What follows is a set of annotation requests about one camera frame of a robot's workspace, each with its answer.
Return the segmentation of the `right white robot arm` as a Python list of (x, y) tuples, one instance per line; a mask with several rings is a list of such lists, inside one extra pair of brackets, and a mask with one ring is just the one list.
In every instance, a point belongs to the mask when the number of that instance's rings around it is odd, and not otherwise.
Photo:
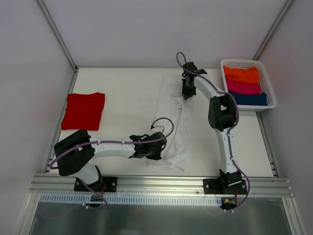
[(204, 77), (201, 78), (202, 74), (207, 74), (205, 70), (199, 70), (193, 62), (186, 62), (182, 67), (182, 96), (187, 100), (196, 95), (196, 90), (202, 92), (209, 101), (209, 125), (215, 130), (218, 139), (220, 175), (208, 185), (208, 188), (217, 194), (236, 194), (242, 188), (242, 175), (235, 166), (236, 160), (231, 146), (232, 129), (238, 120), (236, 105), (228, 94), (215, 87), (210, 81), (206, 81)]

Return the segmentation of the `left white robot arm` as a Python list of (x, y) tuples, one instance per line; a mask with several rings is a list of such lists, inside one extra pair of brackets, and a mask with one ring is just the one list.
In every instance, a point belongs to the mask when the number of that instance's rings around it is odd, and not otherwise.
[(158, 161), (166, 144), (166, 136), (157, 128), (153, 128), (150, 135), (131, 135), (111, 141), (92, 137), (82, 129), (54, 145), (55, 159), (49, 167), (58, 170), (60, 176), (74, 176), (90, 190), (97, 191), (103, 181), (99, 167), (92, 165), (91, 160), (123, 157)]

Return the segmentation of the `white t shirt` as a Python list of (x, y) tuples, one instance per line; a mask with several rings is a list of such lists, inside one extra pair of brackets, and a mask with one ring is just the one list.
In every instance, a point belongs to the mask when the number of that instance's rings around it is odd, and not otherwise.
[(185, 100), (182, 96), (182, 80), (165, 76), (162, 79), (154, 119), (163, 118), (156, 126), (169, 134), (161, 152), (161, 160), (149, 160), (149, 168), (179, 169), (185, 171), (191, 152), (191, 134), (194, 122), (195, 97)]

